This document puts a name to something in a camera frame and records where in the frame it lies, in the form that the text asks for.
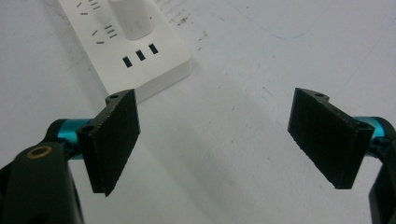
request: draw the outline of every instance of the black rubber pad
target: black rubber pad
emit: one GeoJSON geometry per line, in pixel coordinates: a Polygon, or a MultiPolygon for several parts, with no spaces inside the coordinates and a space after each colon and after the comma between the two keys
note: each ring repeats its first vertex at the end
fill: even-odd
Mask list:
{"type": "Polygon", "coordinates": [[[337,189],[351,189],[374,128],[358,122],[316,91],[296,89],[289,133],[337,189]]]}
{"type": "Polygon", "coordinates": [[[140,134],[134,90],[106,98],[106,108],[77,130],[81,153],[95,193],[115,188],[140,134]]]}

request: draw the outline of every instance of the power outlet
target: power outlet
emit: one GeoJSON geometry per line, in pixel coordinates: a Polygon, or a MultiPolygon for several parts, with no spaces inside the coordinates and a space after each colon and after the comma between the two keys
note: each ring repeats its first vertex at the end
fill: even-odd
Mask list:
{"type": "Polygon", "coordinates": [[[152,32],[126,38],[107,0],[59,0],[109,94],[135,89],[141,102],[191,73],[191,55],[152,0],[152,32]]]}

